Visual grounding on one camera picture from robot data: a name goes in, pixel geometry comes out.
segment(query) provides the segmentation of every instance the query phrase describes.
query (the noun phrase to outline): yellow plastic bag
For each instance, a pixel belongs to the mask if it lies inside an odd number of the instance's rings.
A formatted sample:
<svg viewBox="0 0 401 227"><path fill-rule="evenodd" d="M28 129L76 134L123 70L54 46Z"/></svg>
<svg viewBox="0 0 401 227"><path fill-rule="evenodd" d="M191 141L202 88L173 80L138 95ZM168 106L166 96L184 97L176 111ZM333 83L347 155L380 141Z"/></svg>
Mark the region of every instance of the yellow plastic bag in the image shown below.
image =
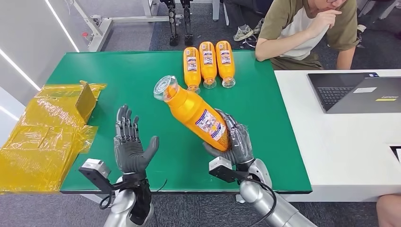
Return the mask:
<svg viewBox="0 0 401 227"><path fill-rule="evenodd" d="M48 85L0 149L0 192L56 192L97 127L86 125L104 84Z"/></svg>

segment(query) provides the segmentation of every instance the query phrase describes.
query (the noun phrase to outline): shoe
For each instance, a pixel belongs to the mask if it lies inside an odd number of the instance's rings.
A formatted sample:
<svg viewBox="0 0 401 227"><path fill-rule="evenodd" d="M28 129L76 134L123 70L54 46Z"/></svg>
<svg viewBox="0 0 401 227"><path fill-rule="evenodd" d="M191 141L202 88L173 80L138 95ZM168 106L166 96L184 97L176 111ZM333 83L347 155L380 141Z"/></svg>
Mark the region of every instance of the shoe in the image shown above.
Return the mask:
<svg viewBox="0 0 401 227"><path fill-rule="evenodd" d="M234 41L238 42L253 35L252 29L247 25L245 30L238 28L237 34L234 36Z"/></svg>
<svg viewBox="0 0 401 227"><path fill-rule="evenodd" d="M359 39L359 43L357 45L357 48L364 48L362 45L362 33L366 30L366 26L364 25L358 25L357 27L357 37Z"/></svg>
<svg viewBox="0 0 401 227"><path fill-rule="evenodd" d="M258 22L256 27L253 29L254 34L258 34L261 32L262 24L263 24L263 18Z"/></svg>

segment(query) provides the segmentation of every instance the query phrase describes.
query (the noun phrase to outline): laptop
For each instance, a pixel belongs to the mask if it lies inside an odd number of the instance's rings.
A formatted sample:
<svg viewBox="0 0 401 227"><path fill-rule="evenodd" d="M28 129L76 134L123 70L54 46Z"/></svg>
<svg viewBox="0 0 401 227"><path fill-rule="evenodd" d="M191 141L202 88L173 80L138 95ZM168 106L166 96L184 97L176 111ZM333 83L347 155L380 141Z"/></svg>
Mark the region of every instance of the laptop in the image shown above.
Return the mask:
<svg viewBox="0 0 401 227"><path fill-rule="evenodd" d="M328 114L401 113L401 77L376 73L309 73Z"/></svg>

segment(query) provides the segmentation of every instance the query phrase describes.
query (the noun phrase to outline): green tabletop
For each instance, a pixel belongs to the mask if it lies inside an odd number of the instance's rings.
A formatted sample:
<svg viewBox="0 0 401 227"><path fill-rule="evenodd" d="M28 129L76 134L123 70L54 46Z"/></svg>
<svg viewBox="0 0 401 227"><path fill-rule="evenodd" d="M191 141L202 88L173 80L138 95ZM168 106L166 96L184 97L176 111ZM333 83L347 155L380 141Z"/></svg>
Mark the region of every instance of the green tabletop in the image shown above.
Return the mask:
<svg viewBox="0 0 401 227"><path fill-rule="evenodd" d="M257 62L252 51L234 51L236 85L226 89L218 78L216 88L200 86L200 95L214 108L233 115L249 128L254 156L264 161L273 189L288 193L309 193L312 188L291 123L269 61ZM153 87L165 75L183 80L183 52L88 52L68 53L60 61L47 84L106 83L88 124L98 126L87 154L78 155L61 192L99 192L79 171L87 158L103 160L111 169L109 180L121 176L117 168L113 137L115 115L128 104L139 116L139 133L144 147L153 135L160 137L160 148L147 168L152 190L167 179L167 192L238 191L236 183L226 183L208 174L213 159L202 141L179 123L168 106L153 97Z"/></svg>

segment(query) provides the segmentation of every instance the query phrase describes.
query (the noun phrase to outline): plastic bottle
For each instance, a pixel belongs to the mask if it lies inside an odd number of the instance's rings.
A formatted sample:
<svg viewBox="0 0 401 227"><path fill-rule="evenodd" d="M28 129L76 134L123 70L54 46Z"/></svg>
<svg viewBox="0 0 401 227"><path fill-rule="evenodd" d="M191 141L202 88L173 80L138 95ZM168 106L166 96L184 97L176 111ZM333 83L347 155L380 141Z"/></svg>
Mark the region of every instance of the plastic bottle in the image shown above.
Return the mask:
<svg viewBox="0 0 401 227"><path fill-rule="evenodd" d="M180 87L174 76L161 78L153 89L153 96L165 101L173 116L201 139L221 151L228 149L228 131L223 118L199 95Z"/></svg>
<svg viewBox="0 0 401 227"><path fill-rule="evenodd" d="M203 86L212 89L216 86L217 62L214 45L211 42L202 42L199 45L200 72L203 77Z"/></svg>
<svg viewBox="0 0 401 227"><path fill-rule="evenodd" d="M218 73L223 79L222 85L225 88L230 88L235 85L235 66L233 51L231 45L227 41L220 41L216 44L217 66Z"/></svg>
<svg viewBox="0 0 401 227"><path fill-rule="evenodd" d="M189 91L199 94L201 82L201 68L199 66L199 52L195 47L184 50L184 80Z"/></svg>

